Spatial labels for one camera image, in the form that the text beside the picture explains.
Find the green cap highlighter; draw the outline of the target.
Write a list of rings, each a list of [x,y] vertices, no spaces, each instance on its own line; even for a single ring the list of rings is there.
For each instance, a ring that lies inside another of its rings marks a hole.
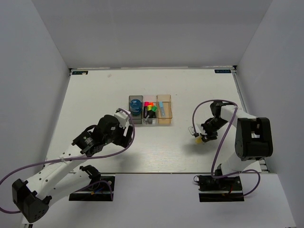
[[[152,117],[150,119],[156,118],[156,113],[157,113],[157,107],[156,106],[152,106],[152,109],[151,109]]]

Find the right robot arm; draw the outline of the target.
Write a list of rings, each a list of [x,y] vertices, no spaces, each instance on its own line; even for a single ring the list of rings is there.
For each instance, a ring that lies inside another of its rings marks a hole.
[[[272,156],[271,125],[268,118],[250,115],[239,109],[233,102],[214,100],[210,109],[213,116],[201,124],[200,137],[204,143],[216,140],[218,130],[228,124],[218,145],[210,172],[212,178],[215,179],[215,185],[224,190],[231,185],[232,176],[238,176],[243,172],[254,172],[245,168],[256,161]],[[215,169],[219,152],[232,126],[236,129],[235,152]]]

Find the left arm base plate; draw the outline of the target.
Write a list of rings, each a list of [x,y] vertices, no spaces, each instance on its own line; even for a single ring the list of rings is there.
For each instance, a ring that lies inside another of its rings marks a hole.
[[[69,195],[69,201],[111,202],[114,199],[115,175],[101,176],[103,182]]]

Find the pink cap highlighter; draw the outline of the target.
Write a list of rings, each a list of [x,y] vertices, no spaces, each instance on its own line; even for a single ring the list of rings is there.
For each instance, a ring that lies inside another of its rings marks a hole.
[[[149,102],[144,102],[144,107],[143,107],[143,118],[146,118],[147,115],[148,115],[148,105],[149,105]]]

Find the light blue pen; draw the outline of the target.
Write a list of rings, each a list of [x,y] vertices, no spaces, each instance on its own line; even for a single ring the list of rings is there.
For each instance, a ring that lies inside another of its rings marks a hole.
[[[161,112],[161,117],[166,117],[166,113],[165,113],[165,109],[164,109],[164,105],[163,105],[163,102],[162,101],[159,101],[159,109],[160,109],[160,112]]]

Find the pale yellow pen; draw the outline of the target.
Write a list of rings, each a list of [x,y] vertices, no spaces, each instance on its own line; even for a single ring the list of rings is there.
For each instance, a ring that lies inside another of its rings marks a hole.
[[[195,142],[196,142],[197,144],[202,143],[202,139],[201,139],[201,138],[196,138],[196,139],[195,139]]]

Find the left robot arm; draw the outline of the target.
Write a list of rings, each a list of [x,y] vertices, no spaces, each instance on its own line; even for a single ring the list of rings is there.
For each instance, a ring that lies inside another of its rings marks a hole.
[[[58,161],[50,161],[26,180],[16,180],[12,184],[13,202],[29,223],[35,223],[61,198],[82,189],[98,188],[101,173],[92,165],[82,166],[82,163],[111,143],[127,150],[134,136],[129,111],[118,109],[114,115],[105,115],[97,125],[83,130]]]

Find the blue tape roll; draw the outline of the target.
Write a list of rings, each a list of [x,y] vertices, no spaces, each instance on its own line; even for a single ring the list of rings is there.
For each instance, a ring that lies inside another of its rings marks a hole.
[[[130,112],[133,115],[140,115],[142,113],[142,102],[139,99],[133,99],[129,103]]]

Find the yellow cap highlighter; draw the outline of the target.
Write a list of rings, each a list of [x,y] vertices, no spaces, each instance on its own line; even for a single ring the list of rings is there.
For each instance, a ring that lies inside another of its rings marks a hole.
[[[149,119],[152,117],[151,109],[152,109],[151,105],[146,106],[146,112],[145,112],[145,116],[144,116],[145,119]]]

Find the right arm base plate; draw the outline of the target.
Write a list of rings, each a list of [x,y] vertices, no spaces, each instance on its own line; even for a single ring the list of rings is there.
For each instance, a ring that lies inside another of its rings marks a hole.
[[[198,185],[200,202],[243,202],[243,188],[240,177],[214,179],[209,175],[196,175],[193,181]]]

